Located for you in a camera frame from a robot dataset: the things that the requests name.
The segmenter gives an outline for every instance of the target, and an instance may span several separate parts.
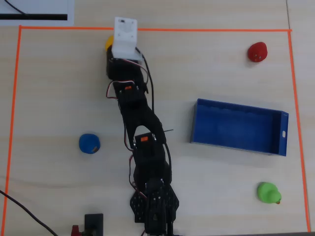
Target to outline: black stripe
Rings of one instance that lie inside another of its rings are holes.
[[[0,20],[67,21],[67,14],[0,14]]]

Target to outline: black device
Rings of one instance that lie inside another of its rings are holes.
[[[147,84],[136,64],[114,58],[112,46],[107,49],[106,73],[110,80],[117,82],[113,86],[136,164],[133,174],[136,191],[130,206],[135,222],[144,223],[147,234],[173,236],[179,201],[170,185],[170,153],[162,124],[148,106]],[[150,132],[134,136],[141,125]],[[170,164],[166,162],[164,147]]]

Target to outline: cable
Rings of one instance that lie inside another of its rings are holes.
[[[165,148],[166,148],[166,151],[167,151],[167,155],[168,155],[169,174],[170,174],[169,177],[170,177],[170,179],[171,179],[171,178],[172,178],[172,159],[171,159],[171,153],[169,152],[167,143],[165,143],[164,145],[165,145]]]
[[[148,71],[146,70],[146,68],[144,68],[142,65],[140,65],[140,64],[138,64],[138,63],[135,63],[135,62],[133,62],[133,61],[131,61],[131,60],[127,60],[127,59],[122,59],[122,60],[141,67],[141,68],[147,73],[147,81],[146,81],[146,84],[148,84],[148,81],[149,81],[149,74],[148,74]]]
[[[131,176],[131,160],[132,160],[132,158],[133,158],[133,155],[131,155],[130,158],[129,158],[129,183],[130,183],[130,185],[133,187],[133,189],[134,189],[140,196],[142,196],[145,200],[147,200],[147,199],[148,199],[147,196],[144,195],[142,192],[140,192],[139,189],[137,188],[137,186],[135,186],[135,185],[133,185],[133,184],[131,183],[130,176]]]
[[[7,4],[9,4],[13,9],[17,10],[18,12],[20,12],[20,13],[23,14],[23,15],[26,15],[25,12],[19,10],[18,8],[16,8],[15,6],[13,6],[11,3],[9,3],[8,0],[4,0],[4,1],[5,1]]]
[[[140,50],[139,50],[137,47],[136,47],[136,51],[142,55],[142,58],[143,58],[143,60],[144,60],[144,63],[145,63],[145,65],[146,65],[146,68],[147,68],[147,71],[148,71],[148,76],[149,76],[150,83],[151,83],[152,111],[153,111],[153,113],[154,113],[154,89],[153,89],[153,81],[152,81],[152,77],[151,77],[151,74],[150,74],[149,66],[148,66],[148,63],[147,63],[146,58],[144,57],[144,55],[140,52]]]
[[[108,85],[108,87],[107,87],[107,91],[106,91],[106,97],[107,97],[107,98],[117,99],[117,97],[109,97],[109,96],[108,96],[108,92],[109,92],[109,90],[110,90],[112,84],[113,84],[113,83],[116,83],[116,82],[117,82],[117,83],[133,83],[133,84],[134,84],[134,81],[133,81],[133,80],[126,80],[126,81],[118,81],[118,80],[115,80],[115,81],[110,82],[109,85]]]
[[[42,227],[44,227],[45,229],[47,229],[53,236],[58,236],[58,234],[56,234],[52,229],[50,229],[47,225],[45,225],[43,222],[41,222],[36,216],[34,216],[25,206],[23,206],[21,203],[19,203],[17,200],[15,200],[14,198],[10,197],[9,195],[7,195],[6,193],[2,192],[0,190],[0,193],[4,196],[6,196],[8,199],[10,199],[12,202],[14,202],[16,205],[18,205],[20,208],[22,208],[24,211],[26,211],[27,214],[29,214],[31,216],[31,218],[33,218],[38,224],[40,224]]]
[[[129,151],[133,151],[132,148],[129,148],[129,147],[128,147],[127,141],[126,141],[126,137],[127,137],[127,131],[126,131],[126,125],[125,125],[125,122],[124,122],[124,143],[125,143],[126,148],[127,148]]]

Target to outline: light wood surface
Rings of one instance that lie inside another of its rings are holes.
[[[285,0],[76,0],[76,26],[114,26],[115,16],[139,27],[287,29]]]
[[[110,34],[22,35],[10,193],[60,235],[92,212],[104,213],[105,235],[142,232],[128,205],[133,191],[122,118],[117,102],[105,98],[103,47]],[[166,129],[174,128],[167,138],[180,199],[176,233],[306,231],[287,34],[140,32],[138,41],[154,78],[156,114]],[[269,55],[252,65],[246,49],[257,41],[268,45]],[[288,112],[287,157],[189,144],[197,98]],[[85,132],[101,138],[93,156],[78,148]],[[280,205],[259,202],[261,181],[278,186]],[[8,203],[6,235],[46,235],[20,211]]]
[[[304,158],[306,165],[307,186],[311,227],[315,229],[315,160],[314,160],[314,54],[315,54],[315,3],[311,0],[288,1],[292,46],[294,55],[297,92],[300,105],[301,128],[303,135]]]
[[[15,55],[18,31],[16,27],[0,28],[0,189],[4,191],[8,157],[9,133]],[[0,197],[2,219],[3,197]]]

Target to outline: yellow object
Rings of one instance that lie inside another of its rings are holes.
[[[107,51],[107,49],[112,46],[114,43],[114,36],[109,36],[108,40],[106,41],[106,44],[105,44],[105,51]]]

